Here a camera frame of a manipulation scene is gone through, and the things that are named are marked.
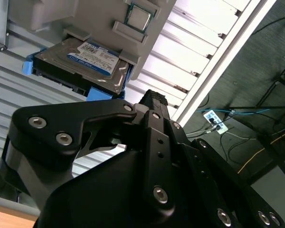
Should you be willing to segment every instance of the hard drive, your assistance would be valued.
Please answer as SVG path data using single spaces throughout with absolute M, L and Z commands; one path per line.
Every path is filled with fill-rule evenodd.
M 119 59 L 115 52 L 94 42 L 69 38 L 36 54 L 33 72 L 83 95 L 87 95 L 92 86 L 119 95 L 128 69 L 129 63 Z

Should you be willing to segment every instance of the yellow cable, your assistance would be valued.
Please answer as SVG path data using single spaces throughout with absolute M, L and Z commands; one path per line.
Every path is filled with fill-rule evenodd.
M 285 136 L 285 134 L 282 134 L 282 136 L 276 138 L 276 139 L 273 140 L 270 144 L 275 143 L 276 141 L 280 140 L 280 139 L 283 138 L 284 136 Z M 259 153 L 261 153 L 263 150 L 265 150 L 265 148 L 263 148 L 263 149 L 259 150 L 258 152 L 256 152 L 256 153 L 242 166 L 242 168 L 241 168 L 237 173 L 239 174 L 240 172 L 242 172 L 242 170 L 248 165 L 248 163 L 251 162 L 251 161 L 254 159 L 254 157 L 256 157 L 256 156 L 257 156 Z

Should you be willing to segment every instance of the screw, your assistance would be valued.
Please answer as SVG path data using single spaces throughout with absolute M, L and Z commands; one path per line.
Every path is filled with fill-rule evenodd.
M 259 211 L 258 216 L 266 225 L 268 225 L 268 226 L 270 225 L 269 219 L 263 214 L 263 212 Z
M 132 108 L 128 105 L 124 105 L 123 107 L 125 108 L 125 110 L 127 110 L 129 112 L 132 111 Z
M 231 227 L 231 219 L 222 209 L 218 209 L 218 218 L 226 227 Z
M 73 139 L 67 133 L 59 133 L 56 135 L 56 141 L 63 146 L 68 146 L 72 143 Z
M 160 187 L 155 187 L 153 190 L 153 195 L 162 204 L 165 204 L 168 202 L 168 195 L 166 191 Z
M 156 119 L 160 119 L 160 116 L 159 116 L 157 113 L 153 113 L 153 116 L 154 116 Z
M 206 145 L 203 141 L 200 141 L 199 143 L 200 143 L 200 145 L 201 145 L 202 147 L 204 147 L 204 148 L 207 147 L 207 145 Z
M 181 126 L 180 126 L 177 122 L 174 122 L 174 123 L 173 123 L 173 126 L 176 127 L 177 129 L 180 129 L 180 128 L 181 128 Z
M 29 118 L 28 123 L 32 127 L 35 127 L 38 129 L 44 128 L 47 125 L 46 120 L 38 116 Z
M 272 219 L 278 226 L 281 225 L 280 221 L 276 218 L 276 216 L 274 215 L 274 213 L 271 213 L 271 212 L 270 212 L 269 215 L 270 215 L 271 219 Z

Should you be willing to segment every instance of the hard drive label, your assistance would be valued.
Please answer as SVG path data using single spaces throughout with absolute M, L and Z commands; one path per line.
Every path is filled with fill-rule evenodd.
M 80 53 L 69 53 L 67 57 L 104 75 L 110 76 L 119 58 L 107 49 L 94 43 L 83 43 L 79 46 Z

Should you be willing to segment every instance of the power strip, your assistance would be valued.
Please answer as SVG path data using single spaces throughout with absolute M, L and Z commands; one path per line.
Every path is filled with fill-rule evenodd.
M 213 110 L 210 110 L 209 112 L 205 113 L 204 117 L 213 127 L 220 126 L 220 129 L 216 130 L 219 134 L 223 134 L 228 131 L 227 126 L 222 123 L 222 120 L 218 117 L 218 115 L 216 115 Z

